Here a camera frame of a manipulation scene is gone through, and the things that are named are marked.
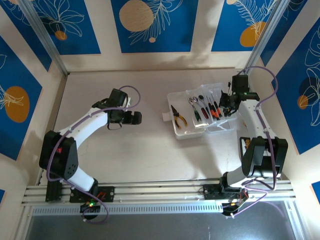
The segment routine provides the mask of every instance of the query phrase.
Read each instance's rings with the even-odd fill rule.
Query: pliers
[[[185,120],[185,118],[178,113],[178,111],[174,108],[174,106],[171,105],[171,108],[174,116],[174,122],[175,122],[175,125],[178,127],[178,129],[181,129],[181,126],[178,123],[178,118],[180,118],[184,122],[184,125],[187,127],[188,123]]]

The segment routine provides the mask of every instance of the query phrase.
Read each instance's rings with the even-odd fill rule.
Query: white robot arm
[[[107,124],[108,128],[112,123],[120,126],[140,124],[142,122],[140,112],[136,111],[132,115],[132,111],[126,111],[130,103],[131,99],[125,92],[113,89],[109,98],[96,102],[76,123],[58,132],[47,132],[43,140],[39,166],[46,169],[50,175],[64,179],[85,192],[92,192],[93,187],[98,186],[98,181],[79,167],[77,150],[92,133]],[[61,138],[63,140],[51,159],[54,147]]]

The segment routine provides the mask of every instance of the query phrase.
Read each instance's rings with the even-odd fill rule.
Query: metal bracket
[[[113,203],[115,196],[115,187],[114,186],[98,186],[98,194],[105,193],[105,195],[101,195],[99,199],[104,203]],[[79,192],[76,189],[71,189],[70,193],[70,203],[86,203],[91,200],[91,197]]]
[[[49,181],[46,187],[45,201],[60,201],[62,189],[63,187],[60,181]]]
[[[204,200],[225,200],[237,198],[241,190],[241,188],[235,187],[223,188],[221,184],[204,184],[203,196]]]

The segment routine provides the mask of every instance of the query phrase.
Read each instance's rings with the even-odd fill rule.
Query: clear plastic box
[[[206,84],[201,85],[200,87],[193,90],[172,92],[168,94],[167,98],[169,103],[170,115],[174,133],[178,140],[198,138],[201,137],[204,132],[213,134],[234,129],[234,124],[230,124],[230,120],[235,120],[237,118],[236,114],[233,114],[230,117],[224,117],[223,110],[220,108],[219,110],[222,116],[219,116],[219,120],[217,120],[211,116],[211,112],[209,110],[208,102],[214,105],[215,101],[216,104],[219,105],[221,90],[223,89],[223,86],[224,85],[222,83]],[[199,100],[199,96],[203,96],[204,104]],[[200,115],[201,121],[197,120],[194,109],[189,103],[189,99],[193,99],[194,97],[198,98],[198,104],[193,101],[193,106]],[[177,119],[177,122],[181,126],[181,129],[176,126],[175,117],[173,115],[171,105],[182,117],[185,118],[187,126],[185,126],[183,121],[179,118]],[[204,113],[201,110],[201,108],[204,108],[207,112],[205,107],[207,107],[209,111],[208,119],[205,117]]]

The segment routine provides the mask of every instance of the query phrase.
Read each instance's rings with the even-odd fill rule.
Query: purple cable
[[[267,98],[261,100],[256,106],[255,106],[255,111],[256,111],[256,114],[258,115],[258,118],[263,126],[263,129],[267,129],[267,126],[266,126],[266,123],[265,121],[263,120],[259,110],[258,110],[258,107],[260,107],[260,105],[264,102],[266,102],[267,100],[269,100],[270,98],[272,98],[274,95],[276,95],[277,91],[278,91],[278,79],[276,77],[276,75],[271,71],[269,70],[268,68],[266,67],[263,67],[263,66],[249,66],[243,70],[241,70],[237,75],[245,72],[246,70],[248,69],[263,69],[263,70],[266,70],[268,73],[270,73],[275,81],[275,89],[274,89],[274,92],[268,96]],[[268,138],[268,143],[269,143],[269,146],[270,146],[270,153],[271,153],[271,165],[272,165],[272,173],[273,173],[273,187],[268,187],[270,188],[271,190],[276,190],[277,188],[277,170],[276,170],[276,160],[275,160],[275,152],[274,152],[274,148],[273,148],[273,144],[272,144],[272,140],[271,140],[271,137],[270,137],[270,134],[268,132],[268,130],[266,130],[265,132],[265,135],[266,137]]]
[[[50,177],[50,168],[51,168],[51,165],[52,165],[52,162],[53,162],[55,153],[56,153],[56,151],[57,151],[60,143],[62,142],[62,140],[63,140],[68,134],[72,133],[72,131],[73,131],[76,127],[78,127],[80,124],[82,124],[82,123],[83,123],[84,121],[86,121],[87,119],[89,119],[89,118],[91,118],[92,116],[94,116],[94,115],[96,115],[96,114],[99,114],[99,113],[101,113],[101,112],[109,111],[109,110],[128,110],[128,109],[132,109],[132,108],[136,107],[136,106],[140,103],[140,101],[141,101],[141,94],[140,94],[140,92],[138,91],[138,89],[136,89],[134,86],[125,85],[125,86],[120,87],[119,90],[121,90],[121,89],[123,89],[123,88],[132,88],[132,89],[134,89],[134,90],[137,92],[138,96],[139,96],[138,102],[137,102],[135,105],[129,106],[129,107],[107,107],[107,108],[103,108],[103,109],[100,109],[100,110],[97,110],[97,111],[93,112],[91,115],[85,116],[84,118],[82,118],[81,120],[79,120],[77,123],[75,123],[75,124],[70,128],[70,130],[66,131],[65,134],[60,137],[60,139],[59,139],[58,142],[55,144],[55,146],[54,146],[54,148],[53,148],[53,150],[52,150],[52,153],[51,153],[50,158],[49,158],[48,165],[47,165],[47,167],[46,167],[46,178],[48,179],[48,181],[54,182],[54,181],[60,181],[60,180],[62,180],[62,178],[51,178],[51,177]],[[102,221],[90,221],[90,220],[87,220],[87,221],[86,221],[87,223],[91,223],[91,224],[101,224],[101,223],[104,223],[104,222],[108,219],[108,217],[109,217],[108,207],[107,207],[99,198],[97,198],[96,196],[90,194],[90,193],[87,192],[87,191],[82,190],[81,188],[79,188],[79,187],[77,187],[77,186],[74,186],[72,183],[68,182],[67,180],[63,180],[63,181],[64,181],[65,183],[67,183],[68,185],[70,185],[71,187],[77,189],[78,191],[80,191],[80,192],[88,195],[89,197],[97,200],[97,201],[105,208],[105,210],[106,210],[106,217],[105,217]]]
[[[246,181],[246,182],[243,182],[242,183],[242,186],[244,189],[247,189],[247,190],[253,190],[253,191],[257,191],[257,192],[261,192],[261,193],[265,193],[262,197],[260,197],[257,201],[253,202],[252,204],[250,204],[249,206],[245,207],[244,209],[242,209],[241,211],[233,214],[231,217],[234,218],[235,216],[237,216],[238,214],[242,213],[243,211],[247,210],[248,208],[251,208],[252,206],[254,206],[255,204],[257,204],[258,202],[260,202],[262,199],[264,199],[267,195],[268,195],[268,192],[266,190],[263,190],[263,189],[258,189],[258,188],[250,188],[250,187],[247,187],[248,184],[251,184],[253,182],[259,182],[263,185],[265,185],[267,188],[269,188],[270,190],[276,190],[277,188],[277,170],[276,170],[276,160],[275,160],[275,152],[274,152],[274,148],[273,148],[273,144],[272,144],[272,140],[271,140],[271,137],[270,137],[270,134],[267,130],[267,126],[266,126],[266,123],[264,121],[264,119],[262,118],[259,110],[258,110],[258,107],[266,102],[267,100],[269,100],[270,98],[272,98],[274,95],[276,95],[277,91],[278,91],[278,79],[276,77],[276,75],[271,71],[269,70],[268,68],[266,67],[263,67],[263,66],[249,66],[243,70],[241,70],[237,75],[240,75],[241,73],[245,72],[246,70],[248,69],[263,69],[263,70],[266,70],[267,72],[269,72],[274,81],[275,81],[275,89],[274,89],[274,92],[268,96],[267,98],[261,100],[256,106],[255,106],[255,111],[256,111],[256,114],[263,126],[263,129],[265,129],[265,135],[266,137],[268,138],[268,143],[269,143],[269,146],[270,146],[270,153],[271,153],[271,165],[272,165],[272,173],[273,173],[273,187],[271,187],[269,184],[261,181],[261,180],[257,180],[257,179],[252,179],[252,180],[249,180],[249,181]]]

